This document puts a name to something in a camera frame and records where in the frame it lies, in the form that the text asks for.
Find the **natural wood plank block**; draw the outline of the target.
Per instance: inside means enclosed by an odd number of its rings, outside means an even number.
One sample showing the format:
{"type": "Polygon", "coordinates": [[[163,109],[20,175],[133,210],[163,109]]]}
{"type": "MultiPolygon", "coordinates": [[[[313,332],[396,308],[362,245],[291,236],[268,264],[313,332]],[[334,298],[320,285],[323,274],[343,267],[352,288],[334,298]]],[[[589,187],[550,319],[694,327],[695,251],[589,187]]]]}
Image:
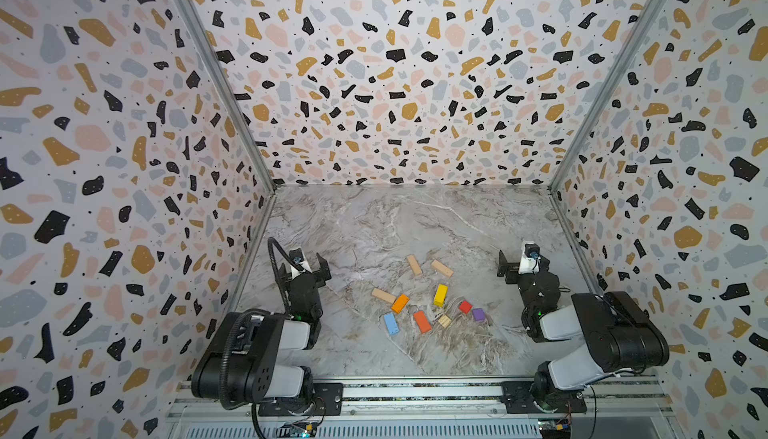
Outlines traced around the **natural wood plank block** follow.
{"type": "Polygon", "coordinates": [[[431,263],[431,266],[434,270],[438,271],[440,274],[442,274],[447,278],[450,278],[454,274],[454,271],[451,268],[449,268],[439,260],[433,260],[431,263]]]}
{"type": "Polygon", "coordinates": [[[396,297],[393,294],[390,294],[378,288],[374,288],[371,292],[371,295],[374,298],[382,300],[388,304],[393,304],[396,301],[396,297]]]}
{"type": "Polygon", "coordinates": [[[409,267],[411,268],[411,270],[412,270],[414,275],[420,276],[420,275],[423,274],[421,266],[420,266],[417,258],[413,254],[408,255],[406,257],[406,260],[407,260],[407,262],[409,264],[409,267]]]}

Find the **orange wood block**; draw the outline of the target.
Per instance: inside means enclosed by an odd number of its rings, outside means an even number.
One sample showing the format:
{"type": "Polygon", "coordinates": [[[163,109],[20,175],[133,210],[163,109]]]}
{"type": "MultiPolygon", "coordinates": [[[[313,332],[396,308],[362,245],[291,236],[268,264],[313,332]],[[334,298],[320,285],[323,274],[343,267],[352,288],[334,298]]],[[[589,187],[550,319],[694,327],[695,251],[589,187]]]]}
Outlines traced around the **orange wood block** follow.
{"type": "Polygon", "coordinates": [[[401,294],[395,299],[394,303],[392,304],[392,307],[391,307],[392,311],[395,314],[401,313],[406,307],[406,305],[408,304],[409,300],[410,298],[407,295],[401,294]]]}

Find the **blue wood block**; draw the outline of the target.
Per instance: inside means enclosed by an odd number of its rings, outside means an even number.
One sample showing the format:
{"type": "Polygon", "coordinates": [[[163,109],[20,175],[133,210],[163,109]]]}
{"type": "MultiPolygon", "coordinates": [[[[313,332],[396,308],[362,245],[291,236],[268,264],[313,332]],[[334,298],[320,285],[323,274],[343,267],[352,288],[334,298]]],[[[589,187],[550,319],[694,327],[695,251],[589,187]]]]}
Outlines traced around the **blue wood block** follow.
{"type": "Polygon", "coordinates": [[[393,312],[387,313],[383,316],[386,330],[390,336],[397,335],[400,332],[400,328],[397,324],[395,314],[393,312]]]}

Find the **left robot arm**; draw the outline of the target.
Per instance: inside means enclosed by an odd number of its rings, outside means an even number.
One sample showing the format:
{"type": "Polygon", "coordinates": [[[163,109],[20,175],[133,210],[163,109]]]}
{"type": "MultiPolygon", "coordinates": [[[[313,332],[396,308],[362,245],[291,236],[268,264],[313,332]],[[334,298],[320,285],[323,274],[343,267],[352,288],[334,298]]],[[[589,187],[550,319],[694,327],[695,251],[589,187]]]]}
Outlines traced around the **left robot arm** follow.
{"type": "Polygon", "coordinates": [[[286,265],[278,269],[288,310],[228,313],[192,373],[194,397],[215,400],[226,410],[274,404],[285,412],[303,414],[314,406],[311,369],[280,365],[277,359],[280,352],[310,350],[316,344],[323,316],[319,289],[332,275],[321,255],[316,256],[314,270],[302,250],[292,250],[289,257],[303,269],[286,265]]]}

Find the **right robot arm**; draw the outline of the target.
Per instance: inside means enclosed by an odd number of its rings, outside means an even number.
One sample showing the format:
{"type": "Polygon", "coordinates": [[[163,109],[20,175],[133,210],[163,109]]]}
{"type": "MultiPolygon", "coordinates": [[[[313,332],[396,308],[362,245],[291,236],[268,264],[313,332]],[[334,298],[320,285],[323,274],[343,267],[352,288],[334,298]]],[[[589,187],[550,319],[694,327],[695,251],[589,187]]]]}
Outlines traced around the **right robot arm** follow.
{"type": "Polygon", "coordinates": [[[534,242],[522,245],[521,258],[498,255],[497,275],[518,288],[523,303],[521,325],[536,343],[579,340],[569,354],[540,364],[527,397],[543,412],[575,412],[583,390],[621,372],[641,374],[666,364],[669,344],[628,293],[574,293],[550,271],[550,261],[534,242]]]}

